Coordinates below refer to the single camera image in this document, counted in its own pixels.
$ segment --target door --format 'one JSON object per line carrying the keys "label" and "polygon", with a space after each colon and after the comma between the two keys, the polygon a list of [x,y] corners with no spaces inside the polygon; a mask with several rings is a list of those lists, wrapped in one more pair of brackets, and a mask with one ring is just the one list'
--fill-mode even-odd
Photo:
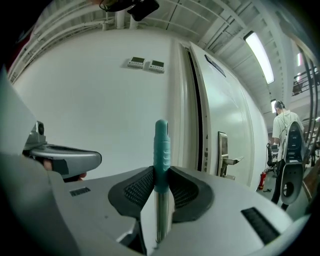
{"label": "door", "polygon": [[228,165],[226,174],[234,176],[236,182],[250,186],[253,136],[242,85],[221,63],[193,43],[191,52],[192,60],[196,63],[202,109],[202,171],[212,175],[221,174],[218,167],[220,132],[227,136],[228,158],[240,160],[234,165]]}

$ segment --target person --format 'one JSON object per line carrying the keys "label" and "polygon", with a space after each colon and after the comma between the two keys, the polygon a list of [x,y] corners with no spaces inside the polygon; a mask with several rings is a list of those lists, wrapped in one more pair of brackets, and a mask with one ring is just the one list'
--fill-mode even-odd
{"label": "person", "polygon": [[[299,119],[299,116],[296,113],[291,112],[290,110],[287,110],[286,106],[282,101],[278,100],[274,104],[274,108],[277,113],[277,116],[273,120],[272,137],[274,139],[274,142],[279,145],[278,146],[279,151],[278,151],[278,157],[277,157],[277,163],[276,163],[278,176],[275,181],[275,188],[274,188],[274,193],[271,201],[277,204],[280,198],[283,169],[286,164],[284,160],[283,152],[284,152],[284,149],[286,148],[285,138],[287,135],[287,127],[291,122],[296,121],[303,132],[304,126],[302,125]],[[281,206],[281,208],[284,210],[286,210],[287,207],[288,205],[284,203]]]}

